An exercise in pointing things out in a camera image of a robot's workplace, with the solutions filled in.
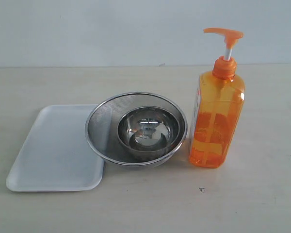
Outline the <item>small stainless steel bowl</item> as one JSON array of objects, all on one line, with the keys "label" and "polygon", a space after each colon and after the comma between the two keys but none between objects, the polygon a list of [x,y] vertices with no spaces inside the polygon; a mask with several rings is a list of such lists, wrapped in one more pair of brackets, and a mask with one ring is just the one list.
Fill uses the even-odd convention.
[{"label": "small stainless steel bowl", "polygon": [[117,125],[118,141],[131,156],[142,162],[171,152],[182,130],[182,119],[170,111],[146,106],[127,112]]}]

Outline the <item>orange pump soap bottle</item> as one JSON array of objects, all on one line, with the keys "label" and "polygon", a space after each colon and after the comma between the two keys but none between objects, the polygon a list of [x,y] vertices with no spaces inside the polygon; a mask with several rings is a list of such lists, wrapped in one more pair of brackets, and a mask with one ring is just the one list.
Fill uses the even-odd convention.
[{"label": "orange pump soap bottle", "polygon": [[218,168],[226,160],[244,102],[245,84],[236,74],[232,49],[243,33],[223,28],[206,28],[225,38],[226,51],[211,71],[199,75],[190,128],[189,162]]}]

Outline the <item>white rectangular plastic tray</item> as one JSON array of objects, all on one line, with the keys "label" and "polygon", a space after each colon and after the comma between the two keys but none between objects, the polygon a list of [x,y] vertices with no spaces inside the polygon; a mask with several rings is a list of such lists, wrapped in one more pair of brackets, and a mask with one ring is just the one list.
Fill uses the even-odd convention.
[{"label": "white rectangular plastic tray", "polygon": [[85,124],[95,105],[43,108],[6,179],[14,192],[85,191],[102,180],[104,161],[90,148]]}]

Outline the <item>steel mesh strainer basket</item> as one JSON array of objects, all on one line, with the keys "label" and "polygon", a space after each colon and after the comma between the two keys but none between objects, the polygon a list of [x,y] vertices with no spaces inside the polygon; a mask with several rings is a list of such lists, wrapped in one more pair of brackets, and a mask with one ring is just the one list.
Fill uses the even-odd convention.
[{"label": "steel mesh strainer basket", "polygon": [[[142,162],[123,149],[118,141],[117,125],[127,112],[146,106],[163,108],[177,115],[182,119],[182,130],[171,152],[161,158]],[[85,137],[93,152],[105,162],[127,169],[140,170],[159,166],[170,159],[183,144],[187,130],[185,114],[168,98],[147,92],[129,92],[110,97],[92,110],[85,124]]]}]

